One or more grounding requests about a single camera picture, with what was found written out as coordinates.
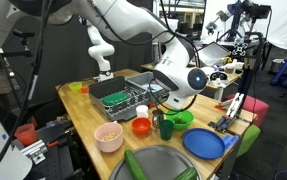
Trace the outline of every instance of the red chair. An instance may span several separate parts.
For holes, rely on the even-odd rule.
[[[231,94],[229,96],[224,97],[224,101],[233,99],[235,96],[235,94]],[[252,113],[257,114],[257,120],[253,122],[254,125],[256,125],[257,127],[260,127],[260,125],[262,124],[262,121],[269,109],[269,105],[266,104],[263,101],[260,101],[258,99],[255,99],[251,96],[246,96],[245,102],[243,104],[243,109],[250,111]]]

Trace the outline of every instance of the floor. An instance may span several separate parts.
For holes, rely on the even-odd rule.
[[[272,60],[285,57],[284,50],[273,47],[266,67],[257,73],[249,90],[250,96],[264,101],[270,108],[260,126],[261,134],[249,151],[236,160],[234,170],[238,179],[274,179],[277,172],[287,170],[287,95],[279,96],[287,88],[270,85],[274,75],[269,73]],[[231,85],[224,96],[236,91],[237,85]],[[278,175],[277,179],[287,179],[287,173]]]

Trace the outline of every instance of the wooden table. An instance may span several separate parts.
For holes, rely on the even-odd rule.
[[[115,76],[123,75],[125,77],[130,77],[136,74],[138,73],[128,69],[114,73]],[[233,148],[237,148],[235,145],[230,150],[226,151],[224,156],[221,158],[215,160],[203,160],[192,155],[183,147],[182,136],[184,131],[174,131],[171,140],[163,141],[160,138],[159,132],[154,129],[152,129],[148,135],[134,135],[131,129],[131,121],[120,122],[124,132],[124,142],[121,148],[113,153],[103,153],[97,148],[94,132],[100,125],[109,121],[99,112],[98,109],[95,108],[94,105],[91,104],[91,100],[87,93],[82,94],[79,91],[71,91],[67,85],[62,86],[58,93],[102,180],[107,180],[116,165],[123,159],[125,147],[130,147],[132,150],[150,145],[166,145],[174,147],[192,159],[194,164],[200,170],[203,179],[209,179],[220,167],[223,161],[228,159],[228,155],[233,154],[236,156],[237,154],[237,151],[233,151]],[[217,122],[221,116],[225,114],[224,111],[214,108],[217,104],[218,101],[199,95],[195,104],[189,109],[195,117],[195,120],[189,129],[204,128],[213,131],[213,129],[207,124],[210,121]],[[154,109],[155,108],[149,109],[150,116]],[[254,116],[250,112],[242,111],[241,117],[251,121]],[[229,129],[242,136],[248,127],[249,123],[236,120]],[[221,137],[225,135],[218,132],[215,133]]]
[[[152,63],[141,65],[141,68],[144,71],[153,71],[154,67],[155,66]],[[228,80],[230,82],[228,85],[230,85],[232,82],[236,81],[240,77],[241,77],[240,74],[228,74]],[[216,99],[218,101],[222,100],[222,96],[223,96],[223,92],[224,92],[223,87],[220,87],[220,86],[217,86],[214,84],[210,84],[210,83],[208,83],[206,87],[214,90],[214,99]]]

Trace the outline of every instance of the green object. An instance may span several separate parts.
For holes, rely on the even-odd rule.
[[[187,129],[193,122],[194,116],[193,114],[185,110],[183,112],[175,112],[175,111],[167,111],[166,112],[166,119],[174,122],[173,129],[175,130],[184,130]]]
[[[160,121],[160,135],[161,139],[168,141],[172,138],[173,122],[170,120]]]
[[[179,174],[175,180],[195,180],[198,176],[197,171],[193,167],[185,169],[181,174]]]
[[[251,125],[246,130],[241,142],[239,152],[237,153],[237,157],[245,154],[250,149],[256,138],[259,136],[260,132],[261,132],[260,128],[258,128],[255,125]]]
[[[142,171],[141,167],[134,158],[132,151],[129,148],[126,148],[124,151],[124,159],[130,169],[134,180],[147,180],[147,177],[145,176],[144,172]]]
[[[114,93],[103,98],[103,104],[106,106],[113,106],[128,99],[126,93]]]

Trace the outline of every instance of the blue plate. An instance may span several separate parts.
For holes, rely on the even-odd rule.
[[[195,128],[185,132],[183,144],[195,156],[202,159],[216,159],[225,151],[223,140],[215,133]]]

